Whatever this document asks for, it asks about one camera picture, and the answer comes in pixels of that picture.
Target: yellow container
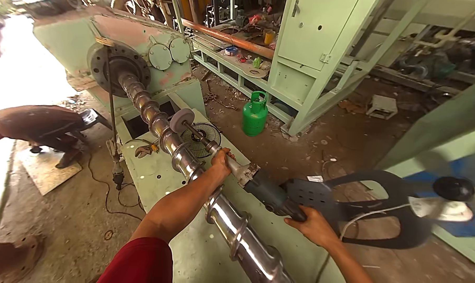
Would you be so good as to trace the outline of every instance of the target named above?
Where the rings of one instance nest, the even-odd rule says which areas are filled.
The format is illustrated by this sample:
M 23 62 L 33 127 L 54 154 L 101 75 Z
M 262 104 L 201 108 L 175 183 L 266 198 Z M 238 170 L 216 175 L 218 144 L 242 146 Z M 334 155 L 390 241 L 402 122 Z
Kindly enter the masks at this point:
M 274 31 L 266 32 L 266 35 L 264 36 L 264 44 L 271 44 L 274 40 L 275 35 L 276 33 Z

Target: wooden board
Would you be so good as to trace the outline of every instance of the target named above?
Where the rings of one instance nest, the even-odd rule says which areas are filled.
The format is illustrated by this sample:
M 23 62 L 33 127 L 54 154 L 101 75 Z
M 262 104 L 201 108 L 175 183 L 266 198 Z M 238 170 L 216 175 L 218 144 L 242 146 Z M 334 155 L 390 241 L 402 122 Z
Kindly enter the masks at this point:
M 47 146 L 41 148 L 42 152 L 38 154 L 26 149 L 17 153 L 16 157 L 21 160 L 40 193 L 45 195 L 82 170 L 82 167 L 74 162 L 64 169 L 57 169 L 55 166 L 64 153 L 56 153 Z

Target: flange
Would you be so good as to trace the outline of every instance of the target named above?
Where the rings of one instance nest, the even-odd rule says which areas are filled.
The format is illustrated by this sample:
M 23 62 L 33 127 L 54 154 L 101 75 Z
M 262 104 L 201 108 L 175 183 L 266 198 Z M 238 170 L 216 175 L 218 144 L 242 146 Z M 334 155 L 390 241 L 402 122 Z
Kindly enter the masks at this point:
M 106 66 L 106 56 L 109 56 L 112 89 L 108 84 L 108 67 Z M 117 76 L 121 71 L 128 71 L 136 75 L 140 82 L 146 87 L 150 83 L 150 69 L 146 61 L 136 50 L 125 44 L 115 42 L 115 46 L 103 46 L 97 49 L 90 57 L 90 71 L 94 79 L 107 92 L 119 97 L 127 97 L 126 92 L 119 84 Z

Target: cabinet handle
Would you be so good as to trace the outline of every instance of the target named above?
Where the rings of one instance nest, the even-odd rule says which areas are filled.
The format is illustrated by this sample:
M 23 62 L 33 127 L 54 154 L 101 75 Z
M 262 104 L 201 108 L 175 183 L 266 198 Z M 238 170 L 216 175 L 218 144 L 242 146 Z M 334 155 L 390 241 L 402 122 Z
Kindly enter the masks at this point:
M 300 8 L 299 8 L 299 0 L 295 0 L 295 5 L 293 6 L 293 12 L 292 12 L 292 17 L 294 17 L 297 12 L 300 14 Z

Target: dusty floor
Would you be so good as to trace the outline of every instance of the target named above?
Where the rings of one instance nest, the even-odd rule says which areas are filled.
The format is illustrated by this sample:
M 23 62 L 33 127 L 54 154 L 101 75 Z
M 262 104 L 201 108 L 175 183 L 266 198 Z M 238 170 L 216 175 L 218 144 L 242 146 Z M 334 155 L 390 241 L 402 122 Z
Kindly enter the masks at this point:
M 4 38 L 5 44 L 15 44 Z M 34 48 L 36 40 L 27 44 Z M 42 52 L 39 59 L 50 54 Z M 17 62 L 20 74 L 29 71 L 29 66 Z M 56 73 L 45 68 L 39 70 L 39 80 L 44 74 Z M 195 70 L 201 77 L 202 67 Z M 241 108 L 244 101 L 234 98 L 232 88 L 213 74 L 209 77 L 209 89 L 219 95 L 224 103 L 233 103 Z M 64 80 L 52 86 L 66 88 Z M 397 92 L 394 86 L 378 81 L 366 80 L 358 88 L 358 96 L 383 91 Z M 107 113 L 98 102 L 88 97 L 86 107 Z M 275 179 L 283 182 L 288 178 L 305 178 L 307 175 L 323 175 L 332 178 L 359 169 L 371 168 L 387 150 L 400 138 L 417 118 L 417 113 L 400 111 L 388 121 L 361 114 L 348 114 L 334 107 L 301 136 L 296 143 L 284 139 L 279 131 L 280 123 L 269 118 L 266 130 L 255 138 L 247 137 L 240 129 L 241 114 L 225 108 L 216 102 L 208 102 L 207 113 L 223 134 L 234 143 L 250 160 L 265 168 Z M 90 176 L 88 162 L 94 177 L 111 184 L 112 163 L 104 146 L 110 138 L 110 131 L 97 125 L 84 132 L 90 142 L 89 149 L 80 160 L 83 170 L 64 184 L 41 196 L 28 177 L 20 161 L 14 160 L 9 184 L 9 198 L 0 224 L 0 242 L 15 241 L 23 235 L 41 233 L 46 237 L 46 250 L 36 268 L 23 282 L 87 282 L 100 274 L 117 250 L 127 241 L 139 221 L 128 215 L 109 214 L 105 209 L 107 185 L 94 181 Z M 26 148 L 18 142 L 16 150 Z M 337 162 L 322 167 L 322 161 L 336 158 Z M 368 196 L 360 187 L 338 189 L 338 196 L 350 200 L 365 199 Z M 111 211 L 126 211 L 137 217 L 144 215 L 138 207 L 125 208 L 117 200 L 117 191 L 110 190 L 108 208 Z M 120 195 L 125 205 L 135 205 L 137 194 L 132 186 Z M 107 231 L 113 231 L 110 240 L 105 240 Z M 360 237 L 382 231 L 382 225 L 363 222 L 359 227 Z M 432 236 L 425 245 L 410 250 L 385 250 L 364 246 L 348 245 L 357 259 L 367 267 L 375 282 L 475 282 L 475 265 L 458 254 L 442 241 Z

